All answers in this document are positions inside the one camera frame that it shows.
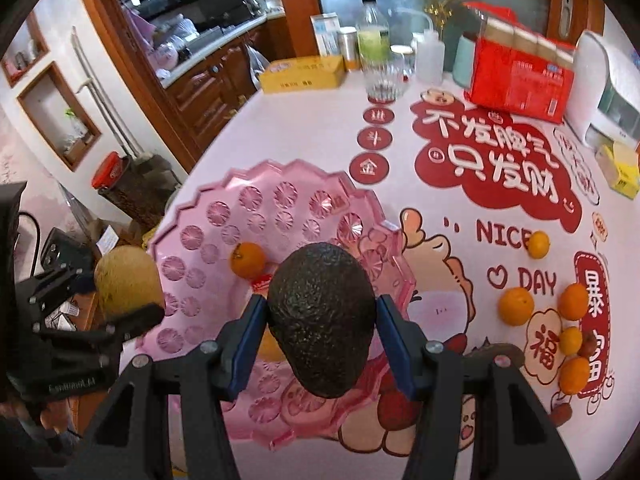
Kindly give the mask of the yellow speckled pear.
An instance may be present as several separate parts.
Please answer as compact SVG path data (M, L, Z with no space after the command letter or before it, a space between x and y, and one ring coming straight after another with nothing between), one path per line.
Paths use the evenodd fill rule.
M148 304L165 310L160 274L142 248L122 245L103 256L93 271L104 318L115 321Z

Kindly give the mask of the orange tangerine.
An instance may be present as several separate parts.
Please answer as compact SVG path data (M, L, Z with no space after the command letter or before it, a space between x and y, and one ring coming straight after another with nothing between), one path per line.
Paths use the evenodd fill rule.
M575 356L560 369L559 388L566 396L574 396L588 384L590 365L587 358Z
M264 273L267 258L262 248L251 242L237 244L229 257L231 271L239 278L253 281Z
M581 320L588 311L589 295L583 284L573 283L562 291L558 299L558 311L569 321Z
M498 315L509 326L528 322L535 309L533 296L524 287L507 289L498 300Z

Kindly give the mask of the dark green avocado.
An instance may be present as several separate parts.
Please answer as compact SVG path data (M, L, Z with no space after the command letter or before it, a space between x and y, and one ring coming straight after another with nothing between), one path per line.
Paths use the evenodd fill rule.
M376 299L366 270L345 249L305 245L271 279L268 327L294 376L311 394L337 399L369 359Z

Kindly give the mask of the red apple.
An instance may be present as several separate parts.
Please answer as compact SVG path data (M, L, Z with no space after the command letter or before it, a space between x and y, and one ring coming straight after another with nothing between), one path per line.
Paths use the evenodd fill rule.
M273 337L269 327L265 328L262 335L262 341L258 348L258 358L266 362L284 362L286 357L277 342L277 339Z

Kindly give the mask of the overripe brown banana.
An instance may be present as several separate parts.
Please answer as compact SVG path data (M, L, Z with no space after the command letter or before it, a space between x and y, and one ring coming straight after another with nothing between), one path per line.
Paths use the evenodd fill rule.
M514 344L485 344L483 347L474 348L465 357L471 360L492 361L496 356L506 356L516 368L525 364L523 351Z

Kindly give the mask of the small yellow tangerine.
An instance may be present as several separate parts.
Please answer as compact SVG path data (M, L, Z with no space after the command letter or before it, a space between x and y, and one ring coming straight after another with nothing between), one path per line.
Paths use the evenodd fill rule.
M544 231L535 231L530 234L526 244L530 258L539 260L548 255L550 249L550 238Z
M562 330L559 340L560 351L564 356L574 356L582 348L582 331L577 326Z

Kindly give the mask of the small red lychee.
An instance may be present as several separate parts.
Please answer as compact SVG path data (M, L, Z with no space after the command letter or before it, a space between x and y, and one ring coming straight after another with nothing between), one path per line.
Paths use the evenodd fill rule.
M582 345L577 354L585 359L590 359L598 350L598 338L593 330L582 332Z

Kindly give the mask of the pink plastic fruit bowl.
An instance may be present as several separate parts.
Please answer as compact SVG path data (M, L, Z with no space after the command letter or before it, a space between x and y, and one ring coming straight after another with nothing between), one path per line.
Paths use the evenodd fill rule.
M376 298L414 277L374 193L308 162L262 162L197 188L150 246L166 304L131 354L184 356L262 296L268 325L246 388L222 407L235 441L333 438L378 400L390 366Z

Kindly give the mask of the red lid glass jar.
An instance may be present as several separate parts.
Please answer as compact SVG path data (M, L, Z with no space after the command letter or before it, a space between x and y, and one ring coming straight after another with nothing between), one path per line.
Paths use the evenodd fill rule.
M99 196L145 231L162 221L168 200L179 185L170 163L157 154L131 157L111 152L91 179Z

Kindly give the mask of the yellow tin box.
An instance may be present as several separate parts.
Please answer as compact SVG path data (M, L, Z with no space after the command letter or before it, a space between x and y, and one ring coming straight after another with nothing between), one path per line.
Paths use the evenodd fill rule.
M346 75L341 55L304 56L272 62L260 75L265 94L338 88Z

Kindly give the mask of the clear drinking glass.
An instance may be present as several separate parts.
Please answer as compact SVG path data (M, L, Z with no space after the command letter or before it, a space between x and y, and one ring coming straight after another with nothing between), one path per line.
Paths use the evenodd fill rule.
M390 52L386 58L362 61L364 88L367 96L376 102L393 102L405 90L402 68Z

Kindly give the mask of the white countertop appliance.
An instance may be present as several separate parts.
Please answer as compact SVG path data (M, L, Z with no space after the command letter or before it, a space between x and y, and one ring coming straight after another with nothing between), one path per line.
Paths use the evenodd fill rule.
M585 30L574 55L574 81L564 118L577 139L596 150L620 142L639 147L639 70L603 36Z

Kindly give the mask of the white blue card box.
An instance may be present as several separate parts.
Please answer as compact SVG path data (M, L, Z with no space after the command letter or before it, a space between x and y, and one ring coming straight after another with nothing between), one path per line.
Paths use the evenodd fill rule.
M336 13L313 15L310 18L314 39L321 56L340 55L337 34L341 28L340 19Z

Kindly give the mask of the small glass jar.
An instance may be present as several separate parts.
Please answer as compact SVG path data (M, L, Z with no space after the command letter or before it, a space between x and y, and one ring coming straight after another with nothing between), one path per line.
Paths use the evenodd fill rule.
M392 44L390 52L393 53L393 59L402 68L402 76L404 81L408 82L414 74L414 66L416 66L416 54L413 47L404 44Z

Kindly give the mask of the red snack package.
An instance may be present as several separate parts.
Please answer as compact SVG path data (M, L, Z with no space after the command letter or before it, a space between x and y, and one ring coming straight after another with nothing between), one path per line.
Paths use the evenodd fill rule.
M480 21L468 99L558 124L575 77L575 49L533 32L504 6L471 1L464 5Z

